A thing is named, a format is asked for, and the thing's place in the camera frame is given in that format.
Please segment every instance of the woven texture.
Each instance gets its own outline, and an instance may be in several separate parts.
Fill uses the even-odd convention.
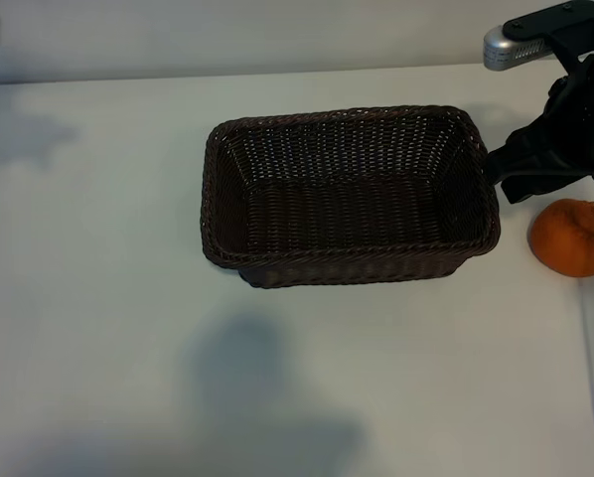
[[[207,143],[205,255],[265,288],[448,275],[500,236],[486,156],[449,106],[226,122]]]

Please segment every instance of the basket rim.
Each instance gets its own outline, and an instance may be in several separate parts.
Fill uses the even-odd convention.
[[[312,124],[347,120],[353,117],[398,117],[404,115],[421,115],[435,117],[440,114],[459,116],[462,126],[468,126],[472,131],[469,140],[476,145],[478,151],[473,159],[480,162],[480,175],[477,187],[484,196],[486,227],[485,233],[473,240],[459,240],[453,242],[434,241],[426,243],[398,243],[393,245],[353,246],[338,248],[320,248],[291,250],[285,252],[248,253],[233,252],[225,249],[213,233],[213,220],[216,216],[216,202],[213,200],[217,166],[217,152],[220,143],[232,132],[242,128],[252,127],[287,127],[298,124]],[[354,107],[350,109],[336,109],[324,112],[309,112],[284,114],[275,116],[243,117],[232,119],[214,128],[207,140],[205,153],[205,171],[203,175],[203,196],[201,207],[201,232],[203,252],[207,259],[222,268],[252,268],[269,265],[286,264],[316,264],[318,262],[341,263],[349,259],[380,259],[406,256],[440,256],[463,259],[487,253],[493,249],[500,239],[499,205],[496,191],[484,179],[482,173],[483,162],[487,157],[487,149],[480,137],[478,128],[470,115],[455,106],[391,106],[391,107]]]

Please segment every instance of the robotic arm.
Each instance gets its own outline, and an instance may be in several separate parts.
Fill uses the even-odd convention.
[[[502,182],[512,204],[594,179],[594,2],[573,0],[531,13],[485,37],[485,66],[493,71],[550,54],[567,76],[551,87],[544,113],[514,131],[485,165],[490,183]]]

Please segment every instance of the brown wicker basket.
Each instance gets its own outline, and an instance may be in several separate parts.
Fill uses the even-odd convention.
[[[449,275],[500,236],[486,156],[449,106],[226,122],[207,143],[205,255],[264,288]]]

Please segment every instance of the orange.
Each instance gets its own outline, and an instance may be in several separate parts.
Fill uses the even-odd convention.
[[[552,203],[535,219],[529,241],[549,268],[568,276],[594,275],[594,202]]]

